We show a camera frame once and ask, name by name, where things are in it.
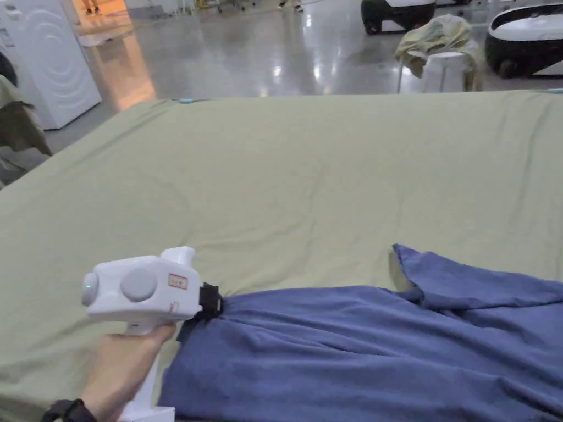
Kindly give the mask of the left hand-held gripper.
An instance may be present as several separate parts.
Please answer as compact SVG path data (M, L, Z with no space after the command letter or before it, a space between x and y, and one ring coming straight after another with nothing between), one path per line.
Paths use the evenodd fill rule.
M127 336L167 323L193 320L193 327L205 327L220 320L219 288L202 281L192 266L195 254L183 246L95 266L82 287L88 316L126 323Z

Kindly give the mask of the person's left hand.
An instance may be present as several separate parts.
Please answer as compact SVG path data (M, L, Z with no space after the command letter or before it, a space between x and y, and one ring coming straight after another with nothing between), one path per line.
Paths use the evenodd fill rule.
M80 396L97 421L118 419L175 330L174 324L166 324L142 336L114 334L103 338Z

